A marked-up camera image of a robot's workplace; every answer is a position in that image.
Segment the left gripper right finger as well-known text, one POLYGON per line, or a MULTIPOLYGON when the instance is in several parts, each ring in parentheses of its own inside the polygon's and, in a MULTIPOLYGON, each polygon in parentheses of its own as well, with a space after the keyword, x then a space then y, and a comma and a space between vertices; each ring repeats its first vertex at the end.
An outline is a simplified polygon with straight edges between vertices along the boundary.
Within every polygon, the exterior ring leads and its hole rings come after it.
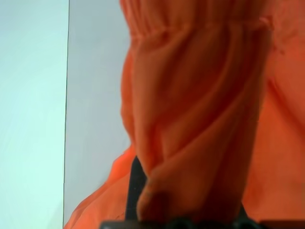
POLYGON ((248 222, 248 221, 249 221, 249 217, 244 209, 243 204, 241 204, 238 214, 238 222, 248 222))

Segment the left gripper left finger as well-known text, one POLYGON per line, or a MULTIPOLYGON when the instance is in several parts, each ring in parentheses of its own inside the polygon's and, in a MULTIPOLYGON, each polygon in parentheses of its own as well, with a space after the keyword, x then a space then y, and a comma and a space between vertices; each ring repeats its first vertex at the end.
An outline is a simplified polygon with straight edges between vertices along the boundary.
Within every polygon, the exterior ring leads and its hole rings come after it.
POLYGON ((137 202, 146 183, 146 175, 138 157, 132 162, 128 196, 127 196, 127 220, 137 220, 137 202))

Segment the orange shorts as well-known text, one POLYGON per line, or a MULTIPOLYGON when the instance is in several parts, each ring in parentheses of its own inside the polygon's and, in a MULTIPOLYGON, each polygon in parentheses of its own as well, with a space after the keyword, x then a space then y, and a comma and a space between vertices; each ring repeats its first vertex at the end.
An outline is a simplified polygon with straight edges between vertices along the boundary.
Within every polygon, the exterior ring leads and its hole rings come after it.
POLYGON ((305 226, 305 0, 120 0, 130 147, 63 229, 127 219, 132 162, 147 177, 139 221, 305 226))

